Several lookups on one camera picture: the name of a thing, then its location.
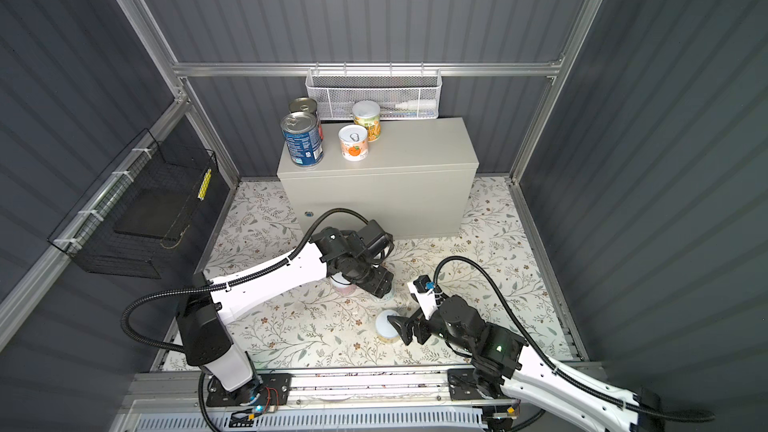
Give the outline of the orange label can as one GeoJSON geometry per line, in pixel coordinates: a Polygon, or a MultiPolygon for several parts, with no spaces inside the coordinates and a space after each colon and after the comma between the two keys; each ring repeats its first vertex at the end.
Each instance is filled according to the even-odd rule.
{"type": "Polygon", "coordinates": [[[345,160],[358,162],[368,156],[368,131],[365,127],[357,124],[343,126],[338,132],[338,137],[345,160]]]}

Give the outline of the yellow green can plastic lid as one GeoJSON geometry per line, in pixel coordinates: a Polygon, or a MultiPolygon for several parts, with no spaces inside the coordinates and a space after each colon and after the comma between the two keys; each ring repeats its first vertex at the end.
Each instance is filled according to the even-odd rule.
{"type": "Polygon", "coordinates": [[[376,141],[381,134],[380,105],[371,100],[363,100],[353,104],[352,115],[356,125],[364,127],[367,131],[367,140],[376,141]]]}

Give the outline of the blue label tin can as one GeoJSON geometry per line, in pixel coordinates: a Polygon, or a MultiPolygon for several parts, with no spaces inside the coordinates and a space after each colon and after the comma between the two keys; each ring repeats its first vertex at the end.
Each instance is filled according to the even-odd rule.
{"type": "Polygon", "coordinates": [[[281,120],[281,130],[294,164],[300,167],[313,167],[323,159],[319,122],[314,114],[289,113],[281,120]]]}

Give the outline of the dark tomato tin can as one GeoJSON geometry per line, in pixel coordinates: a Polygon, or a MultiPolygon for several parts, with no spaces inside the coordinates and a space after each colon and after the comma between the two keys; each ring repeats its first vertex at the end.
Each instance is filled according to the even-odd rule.
{"type": "Polygon", "coordinates": [[[310,97],[299,97],[289,103],[291,113],[317,114],[317,101],[310,97]]]}

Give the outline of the green label can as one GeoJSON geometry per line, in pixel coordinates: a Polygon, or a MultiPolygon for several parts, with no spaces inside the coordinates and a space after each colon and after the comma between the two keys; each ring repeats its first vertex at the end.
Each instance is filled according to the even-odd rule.
{"type": "Polygon", "coordinates": [[[394,298],[394,289],[390,289],[387,293],[385,293],[381,298],[380,301],[389,301],[394,298]]]}

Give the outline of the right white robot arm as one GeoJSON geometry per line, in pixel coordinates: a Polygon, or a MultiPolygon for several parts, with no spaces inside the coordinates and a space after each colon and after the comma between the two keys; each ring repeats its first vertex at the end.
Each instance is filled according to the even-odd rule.
{"type": "Polygon", "coordinates": [[[528,402],[584,431],[666,429],[662,420],[631,409],[646,398],[658,405],[657,396],[610,386],[557,360],[546,364],[522,336],[483,320],[458,296],[444,299],[429,316],[419,309],[386,320],[406,345],[436,337],[465,350],[484,397],[528,402]]]}

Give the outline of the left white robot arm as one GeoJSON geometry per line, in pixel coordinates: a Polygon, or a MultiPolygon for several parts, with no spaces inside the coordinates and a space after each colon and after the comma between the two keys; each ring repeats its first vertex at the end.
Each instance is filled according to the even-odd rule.
{"type": "Polygon", "coordinates": [[[392,248],[392,236],[374,220],[358,231],[325,227],[261,269],[219,277],[210,292],[186,295],[176,323],[187,364],[213,376],[230,395],[259,398],[263,381],[228,326],[284,292],[336,275],[381,298],[392,290],[393,274],[383,266],[392,248]]]}

